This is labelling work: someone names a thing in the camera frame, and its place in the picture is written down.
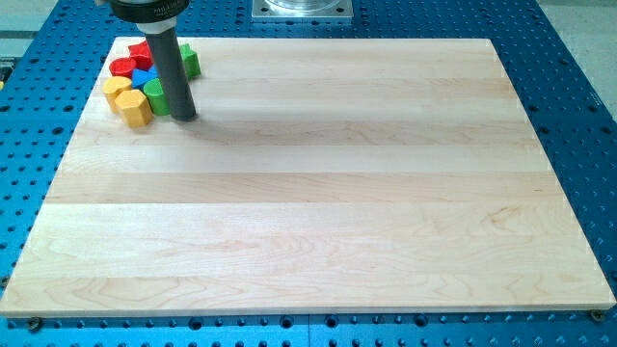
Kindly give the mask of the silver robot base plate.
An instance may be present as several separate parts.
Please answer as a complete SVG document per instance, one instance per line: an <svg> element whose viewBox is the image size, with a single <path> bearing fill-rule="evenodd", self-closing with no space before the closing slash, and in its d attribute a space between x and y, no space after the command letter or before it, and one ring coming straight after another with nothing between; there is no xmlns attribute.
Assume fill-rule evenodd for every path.
<svg viewBox="0 0 617 347"><path fill-rule="evenodd" d="M352 0L253 0L253 19L351 19Z"/></svg>

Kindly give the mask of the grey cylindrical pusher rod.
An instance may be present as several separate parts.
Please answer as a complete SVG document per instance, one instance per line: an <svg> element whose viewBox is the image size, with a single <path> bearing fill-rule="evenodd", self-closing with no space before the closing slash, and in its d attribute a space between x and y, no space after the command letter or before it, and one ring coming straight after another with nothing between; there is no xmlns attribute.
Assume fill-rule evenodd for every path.
<svg viewBox="0 0 617 347"><path fill-rule="evenodd" d="M182 61L177 35L176 18L140 23L158 71L171 117L176 121L192 121L197 117L188 77Z"/></svg>

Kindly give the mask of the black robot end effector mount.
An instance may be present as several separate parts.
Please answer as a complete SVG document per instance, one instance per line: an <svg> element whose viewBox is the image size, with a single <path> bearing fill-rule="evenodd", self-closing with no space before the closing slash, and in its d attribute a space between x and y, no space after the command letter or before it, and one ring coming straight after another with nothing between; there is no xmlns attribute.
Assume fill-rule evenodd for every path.
<svg viewBox="0 0 617 347"><path fill-rule="evenodd" d="M136 24L174 19L190 5L189 0L94 0L94 3L108 5L114 16Z"/></svg>

